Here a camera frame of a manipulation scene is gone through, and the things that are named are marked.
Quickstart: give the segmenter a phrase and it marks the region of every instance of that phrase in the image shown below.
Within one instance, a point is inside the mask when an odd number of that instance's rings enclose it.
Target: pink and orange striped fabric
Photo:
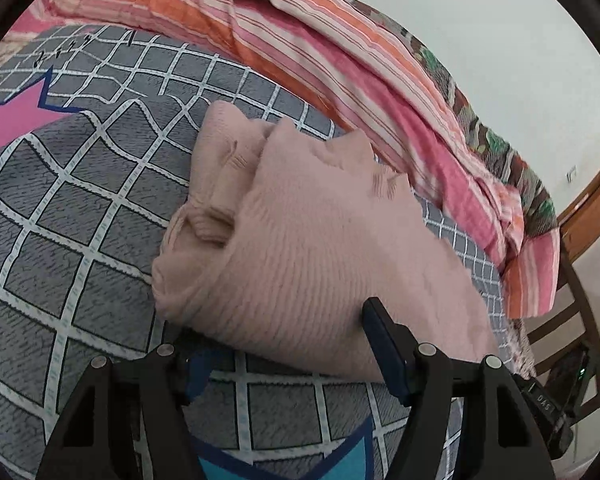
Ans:
[[[509,317],[551,309],[558,231],[524,238],[517,190],[468,149],[453,111],[404,45],[343,0],[37,0],[13,31],[58,20],[117,23],[202,44],[344,128],[361,128],[496,263]],[[414,110],[430,128],[414,126]]]

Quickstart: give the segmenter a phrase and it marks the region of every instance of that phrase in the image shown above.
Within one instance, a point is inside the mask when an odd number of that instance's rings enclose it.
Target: metal screw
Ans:
[[[158,355],[161,357],[167,357],[173,354],[173,345],[165,343],[164,345],[158,346]]]
[[[104,355],[97,355],[91,360],[91,367],[93,368],[102,368],[105,364],[107,364],[107,358]]]
[[[496,357],[495,355],[487,355],[485,362],[487,363],[487,366],[489,368],[493,368],[494,370],[497,370],[502,366],[502,361],[499,357]]]
[[[418,346],[418,352],[420,352],[422,355],[431,357],[432,355],[436,354],[437,350],[436,347],[433,346],[431,343],[421,343]]]

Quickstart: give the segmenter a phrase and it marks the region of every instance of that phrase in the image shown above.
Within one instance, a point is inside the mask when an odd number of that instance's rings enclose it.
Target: ribbed fabric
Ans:
[[[166,319],[311,372],[381,380],[360,325],[369,296],[451,357],[497,351],[468,271],[359,130],[322,142],[214,102],[153,278]]]

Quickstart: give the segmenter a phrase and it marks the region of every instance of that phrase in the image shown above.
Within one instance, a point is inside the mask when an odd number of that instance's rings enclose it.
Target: folded pink garment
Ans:
[[[214,102],[152,273],[166,319],[302,370],[381,380],[369,296],[451,357],[497,351],[468,271],[361,130],[322,142]]]

